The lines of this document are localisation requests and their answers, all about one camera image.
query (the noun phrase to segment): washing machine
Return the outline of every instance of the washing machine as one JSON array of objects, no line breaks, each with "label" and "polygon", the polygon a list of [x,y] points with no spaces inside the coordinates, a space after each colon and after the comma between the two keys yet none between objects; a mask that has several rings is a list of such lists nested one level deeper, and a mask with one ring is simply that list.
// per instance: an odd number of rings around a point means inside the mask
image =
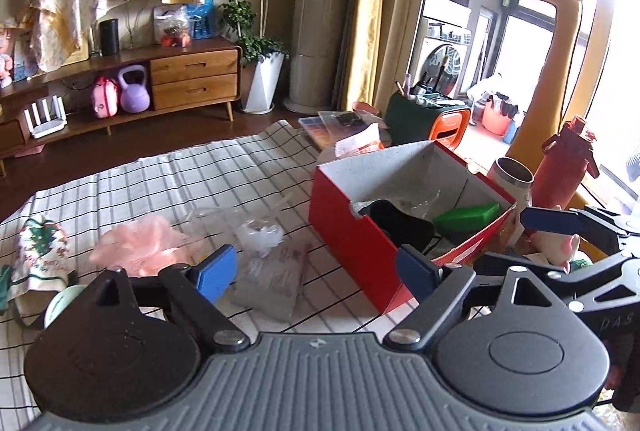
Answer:
[{"label": "washing machine", "polygon": [[409,67],[414,84],[431,79],[429,85],[436,91],[455,97],[470,43],[471,32],[466,28],[422,17]]}]

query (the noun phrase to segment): red box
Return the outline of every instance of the red box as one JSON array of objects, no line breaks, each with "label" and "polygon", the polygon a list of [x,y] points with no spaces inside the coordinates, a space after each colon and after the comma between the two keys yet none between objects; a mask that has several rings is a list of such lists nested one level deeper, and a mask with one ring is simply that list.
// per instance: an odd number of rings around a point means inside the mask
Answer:
[{"label": "red box", "polygon": [[434,260],[467,263],[492,237],[513,209],[513,199],[486,176],[470,173],[466,162],[443,145],[415,142],[335,160],[318,166],[309,221],[332,254],[381,312],[411,299],[396,273],[396,246],[352,202],[406,198],[414,203],[440,195],[430,218],[454,207],[497,202],[504,212],[480,233]]}]

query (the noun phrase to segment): crumpled pink plastic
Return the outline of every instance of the crumpled pink plastic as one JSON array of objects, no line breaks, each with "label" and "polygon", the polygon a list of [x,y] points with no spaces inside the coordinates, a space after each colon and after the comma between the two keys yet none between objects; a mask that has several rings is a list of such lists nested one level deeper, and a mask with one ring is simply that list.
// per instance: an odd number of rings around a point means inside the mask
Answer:
[{"label": "crumpled pink plastic", "polygon": [[146,214],[102,234],[89,260],[100,267],[123,267],[130,277],[154,276],[175,263],[192,264],[201,243],[163,217]]}]

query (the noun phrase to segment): checkered tablecloth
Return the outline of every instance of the checkered tablecloth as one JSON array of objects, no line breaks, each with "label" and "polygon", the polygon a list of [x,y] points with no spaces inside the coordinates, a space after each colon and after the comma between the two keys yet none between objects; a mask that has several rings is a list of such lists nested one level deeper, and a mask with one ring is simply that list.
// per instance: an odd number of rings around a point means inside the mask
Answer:
[{"label": "checkered tablecloth", "polygon": [[[227,293],[216,305],[252,340],[258,332],[375,332],[386,334],[415,306],[410,303],[380,316],[308,223],[312,172],[318,153],[286,121],[264,132],[211,142],[140,159],[68,184],[40,191],[0,225],[0,263],[14,258],[17,233],[34,214],[59,221],[69,236],[81,283],[100,270],[89,255],[101,234],[119,223],[153,212],[180,228],[193,208],[242,206],[264,211],[286,197],[277,215],[287,237],[308,245],[308,266],[294,316],[288,323],[234,305]],[[214,246],[225,243],[215,230]],[[161,317],[160,311],[145,310]],[[0,428],[13,431],[38,414],[22,363],[37,333],[0,317]]]}]

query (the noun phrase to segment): pen holder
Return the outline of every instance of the pen holder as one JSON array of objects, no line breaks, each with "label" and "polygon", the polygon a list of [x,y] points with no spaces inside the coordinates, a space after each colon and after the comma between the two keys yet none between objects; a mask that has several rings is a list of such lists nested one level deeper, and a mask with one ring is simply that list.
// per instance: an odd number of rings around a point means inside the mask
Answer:
[{"label": "pen holder", "polygon": [[[431,100],[444,97],[439,93],[421,95]],[[449,149],[462,141],[471,118],[467,106],[420,106],[396,92],[386,107],[385,123],[394,145],[421,140],[437,140]]]}]

